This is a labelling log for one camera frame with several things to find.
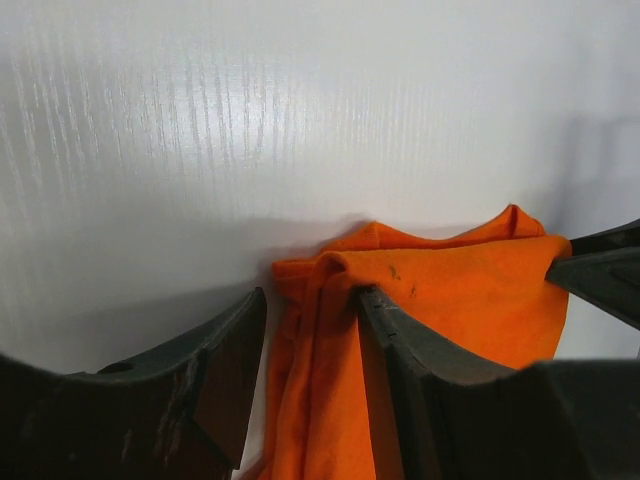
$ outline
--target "towel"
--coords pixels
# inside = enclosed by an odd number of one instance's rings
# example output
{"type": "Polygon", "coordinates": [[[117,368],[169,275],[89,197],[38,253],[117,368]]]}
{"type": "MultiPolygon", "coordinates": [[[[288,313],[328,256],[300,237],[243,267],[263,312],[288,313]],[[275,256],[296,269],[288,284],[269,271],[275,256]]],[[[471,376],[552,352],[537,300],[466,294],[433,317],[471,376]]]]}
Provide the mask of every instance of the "towel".
{"type": "Polygon", "coordinates": [[[354,287],[378,285],[408,314],[520,369],[552,358],[568,294],[545,282],[570,243],[516,206],[448,240],[370,223],[311,258],[273,264],[287,309],[268,367],[260,480],[373,480],[354,287]]]}

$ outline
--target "glossy white surface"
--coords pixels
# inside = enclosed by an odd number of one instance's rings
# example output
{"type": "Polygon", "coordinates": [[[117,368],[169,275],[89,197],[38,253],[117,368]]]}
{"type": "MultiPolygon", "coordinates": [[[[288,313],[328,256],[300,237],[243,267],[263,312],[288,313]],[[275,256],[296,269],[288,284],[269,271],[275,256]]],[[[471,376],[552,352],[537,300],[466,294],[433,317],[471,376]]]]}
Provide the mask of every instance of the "glossy white surface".
{"type": "MultiPolygon", "coordinates": [[[[0,7],[0,349],[40,366],[149,348],[367,219],[640,216],[632,1],[0,7]]],[[[559,356],[640,344],[575,300],[565,333],[559,356]]]]}

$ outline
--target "folded cloth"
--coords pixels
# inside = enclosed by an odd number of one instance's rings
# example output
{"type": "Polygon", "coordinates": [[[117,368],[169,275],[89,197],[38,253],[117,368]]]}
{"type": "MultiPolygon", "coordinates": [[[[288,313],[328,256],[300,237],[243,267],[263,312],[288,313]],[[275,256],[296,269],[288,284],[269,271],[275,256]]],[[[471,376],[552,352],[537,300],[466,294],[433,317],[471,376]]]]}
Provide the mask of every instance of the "folded cloth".
{"type": "Polygon", "coordinates": [[[273,264],[288,301],[274,340],[261,480],[375,479],[356,286],[376,284],[462,347],[522,368],[553,357],[568,294],[545,282],[569,242],[516,206],[448,240],[370,223],[320,254],[273,264]]]}

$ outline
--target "cloth fold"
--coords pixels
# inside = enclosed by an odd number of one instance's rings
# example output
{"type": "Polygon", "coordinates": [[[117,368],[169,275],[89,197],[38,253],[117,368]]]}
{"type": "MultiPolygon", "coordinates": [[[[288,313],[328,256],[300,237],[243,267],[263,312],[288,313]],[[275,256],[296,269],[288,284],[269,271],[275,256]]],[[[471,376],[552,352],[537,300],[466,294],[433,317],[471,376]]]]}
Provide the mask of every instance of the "cloth fold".
{"type": "Polygon", "coordinates": [[[275,262],[288,306],[268,367],[261,480],[375,479],[356,286],[376,284],[462,347],[512,368],[552,358],[568,294],[545,282],[570,243],[516,206],[447,240],[373,222],[311,258],[275,262]]]}

